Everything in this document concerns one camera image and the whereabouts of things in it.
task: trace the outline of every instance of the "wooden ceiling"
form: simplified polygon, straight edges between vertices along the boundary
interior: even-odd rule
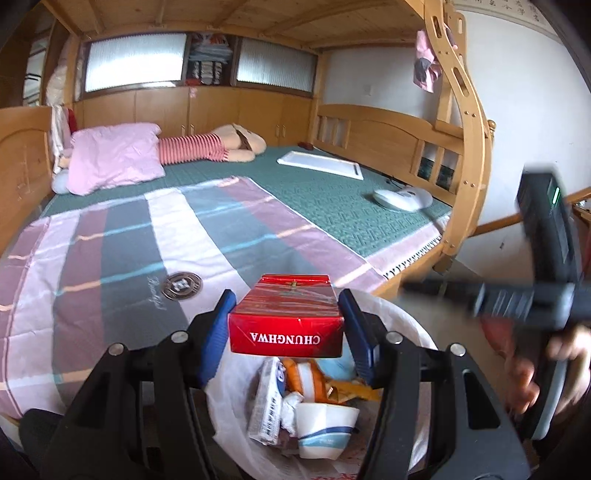
[[[423,0],[41,1],[86,40],[146,31],[222,31],[322,50],[412,46],[417,30],[424,28]]]

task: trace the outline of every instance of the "white computer mouse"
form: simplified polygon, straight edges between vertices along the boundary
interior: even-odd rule
[[[397,192],[376,190],[374,191],[374,200],[384,208],[406,212],[418,212],[433,203],[433,197],[427,190],[416,187],[406,187]]]

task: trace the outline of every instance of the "human hand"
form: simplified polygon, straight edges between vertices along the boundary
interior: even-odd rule
[[[509,379],[507,404],[518,413],[524,414],[535,404],[540,395],[540,387],[532,381],[534,365],[526,359],[515,356],[515,346],[508,339],[504,348],[506,353],[505,371]],[[546,353],[553,360],[570,360],[564,388],[554,415],[568,412],[585,395],[589,388],[591,372],[591,330],[582,325],[552,337]]]

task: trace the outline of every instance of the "red cigarette pack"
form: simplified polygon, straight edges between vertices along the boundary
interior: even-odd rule
[[[328,275],[263,275],[228,324],[235,353],[335,358],[343,348],[343,317]]]

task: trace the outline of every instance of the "striped blanket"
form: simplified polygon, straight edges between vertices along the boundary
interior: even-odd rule
[[[164,297],[179,271],[201,292]],[[363,257],[250,179],[110,200],[32,223],[0,265],[0,413],[62,413],[106,347],[158,343],[240,300],[265,273],[328,274],[337,287],[385,281]]]

